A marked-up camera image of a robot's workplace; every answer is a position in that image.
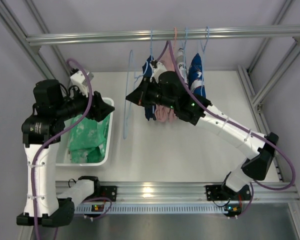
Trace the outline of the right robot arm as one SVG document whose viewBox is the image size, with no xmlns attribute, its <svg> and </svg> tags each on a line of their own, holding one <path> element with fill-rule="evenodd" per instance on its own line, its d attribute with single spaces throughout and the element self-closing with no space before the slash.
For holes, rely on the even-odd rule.
<svg viewBox="0 0 300 240">
<path fill-rule="evenodd" d="M 204 128 L 238 149 L 245 161 L 230 171 L 220 186 L 220 194 L 227 199 L 252 181 L 266 178 L 279 137 L 247 129 L 229 118 L 205 97 L 191 93 L 179 73 L 165 71 L 158 80 L 145 77 L 125 99 L 142 107 L 168 107 L 180 120 Z"/>
</svg>

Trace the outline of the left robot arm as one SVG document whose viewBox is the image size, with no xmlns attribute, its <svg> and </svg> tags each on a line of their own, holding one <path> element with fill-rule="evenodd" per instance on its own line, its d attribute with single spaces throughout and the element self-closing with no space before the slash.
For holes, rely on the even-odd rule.
<svg viewBox="0 0 300 240">
<path fill-rule="evenodd" d="M 81 176 L 62 194 L 56 193 L 56 161 L 61 136 L 70 130 L 65 121 L 84 115 L 101 122 L 115 110 L 94 91 L 84 96 L 75 90 L 63 96 L 56 79 L 38 82 L 33 94 L 32 114 L 21 126 L 27 157 L 27 197 L 24 210 L 16 217 L 19 226 L 58 228 L 71 223 L 75 209 L 91 197 L 99 197 L 101 186 L 96 176 Z"/>
</svg>

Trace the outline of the green patterned trousers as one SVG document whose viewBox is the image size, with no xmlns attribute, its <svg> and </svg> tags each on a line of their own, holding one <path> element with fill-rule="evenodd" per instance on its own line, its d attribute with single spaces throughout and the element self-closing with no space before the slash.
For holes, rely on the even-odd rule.
<svg viewBox="0 0 300 240">
<path fill-rule="evenodd" d="M 68 150 L 73 164 L 96 164 L 104 160 L 110 116 L 97 122 L 84 118 L 70 130 Z"/>
</svg>

